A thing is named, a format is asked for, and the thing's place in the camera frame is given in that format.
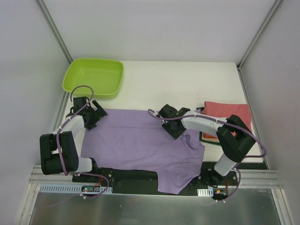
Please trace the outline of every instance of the white wall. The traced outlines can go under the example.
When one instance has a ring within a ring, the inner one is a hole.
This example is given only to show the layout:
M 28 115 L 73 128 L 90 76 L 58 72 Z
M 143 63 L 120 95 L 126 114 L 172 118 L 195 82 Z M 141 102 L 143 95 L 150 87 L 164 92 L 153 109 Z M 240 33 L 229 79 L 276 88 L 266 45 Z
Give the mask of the white wall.
M 15 222 L 68 63 L 34 0 L 0 1 L 0 224 Z
M 246 84 L 267 161 L 284 181 L 300 224 L 300 1 L 286 0 L 246 61 Z
M 73 59 L 238 63 L 274 0 L 45 0 Z

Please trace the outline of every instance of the red towel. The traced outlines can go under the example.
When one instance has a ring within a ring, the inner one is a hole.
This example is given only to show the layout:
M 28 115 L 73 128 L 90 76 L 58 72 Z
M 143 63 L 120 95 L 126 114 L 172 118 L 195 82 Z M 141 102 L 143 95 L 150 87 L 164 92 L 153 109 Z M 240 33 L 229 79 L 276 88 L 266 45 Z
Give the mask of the red towel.
M 251 131 L 251 112 L 247 104 L 223 104 L 216 102 L 204 102 L 202 114 L 215 117 L 229 118 L 231 115 L 237 115 Z M 209 134 L 203 134 L 204 138 L 217 139 Z

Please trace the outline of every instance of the white table surface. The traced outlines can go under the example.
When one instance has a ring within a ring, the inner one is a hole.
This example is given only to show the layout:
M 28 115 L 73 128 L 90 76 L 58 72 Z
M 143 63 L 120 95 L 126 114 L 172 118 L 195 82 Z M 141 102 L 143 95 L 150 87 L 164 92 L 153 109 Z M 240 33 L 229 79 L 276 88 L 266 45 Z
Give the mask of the white table surface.
M 116 98 L 98 100 L 104 109 L 160 110 L 165 104 L 177 110 L 204 106 L 204 101 L 245 104 L 245 96 L 234 63 L 122 61 L 124 77 Z M 72 107 L 68 100 L 64 117 Z M 81 152 L 85 129 L 75 137 Z M 217 145 L 203 142 L 203 161 L 217 162 L 223 154 Z M 256 143 L 248 155 L 260 155 Z M 246 158 L 244 162 L 262 162 Z

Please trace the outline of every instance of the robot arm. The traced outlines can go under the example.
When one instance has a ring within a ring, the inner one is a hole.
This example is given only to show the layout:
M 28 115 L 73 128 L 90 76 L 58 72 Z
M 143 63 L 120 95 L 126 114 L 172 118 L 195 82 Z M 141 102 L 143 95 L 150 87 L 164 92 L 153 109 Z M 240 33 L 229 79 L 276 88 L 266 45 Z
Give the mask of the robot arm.
M 68 114 L 67 120 L 87 103 L 86 97 L 75 97 L 73 100 L 74 107 L 72 107 L 70 114 Z M 93 129 L 96 127 L 96 123 L 107 115 L 95 100 L 92 103 L 97 108 L 96 110 L 90 105 L 87 106 L 78 115 L 74 116 L 59 134 L 60 146 L 67 172 L 84 173 L 97 168 L 94 159 L 78 156 L 74 143 L 74 138 L 82 128 L 86 128 L 87 130 Z M 51 134 L 45 134 L 40 137 L 41 167 L 45 175 L 63 172 L 57 151 L 57 132 L 58 129 Z
M 204 182 L 210 186 L 217 186 L 224 177 L 240 163 L 250 151 L 255 141 L 244 132 L 237 128 L 223 125 L 226 122 L 238 127 L 242 127 L 250 132 L 244 122 L 236 115 L 230 118 L 216 118 L 205 115 L 206 118 L 199 118 L 196 115 L 202 114 L 190 111 L 187 108 L 181 108 L 177 111 L 175 108 L 165 105 L 159 112 L 161 118 L 177 118 L 178 120 L 165 120 L 162 127 L 174 138 L 177 139 L 186 129 L 198 130 L 217 137 L 223 149 L 223 155 L 215 164 L 214 168 L 206 177 L 202 176 Z

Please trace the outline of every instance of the lime green basin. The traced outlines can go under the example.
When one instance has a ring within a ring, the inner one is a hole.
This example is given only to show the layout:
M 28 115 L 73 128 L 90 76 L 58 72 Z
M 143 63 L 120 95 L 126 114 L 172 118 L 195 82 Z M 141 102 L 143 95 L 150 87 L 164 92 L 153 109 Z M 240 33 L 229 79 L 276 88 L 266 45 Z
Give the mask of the lime green basin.
M 111 99 L 117 96 L 124 73 L 123 63 L 115 60 L 77 59 L 65 74 L 62 88 L 71 93 L 79 85 L 88 85 L 94 90 L 94 98 Z M 88 88 L 74 91 L 76 96 L 91 96 Z

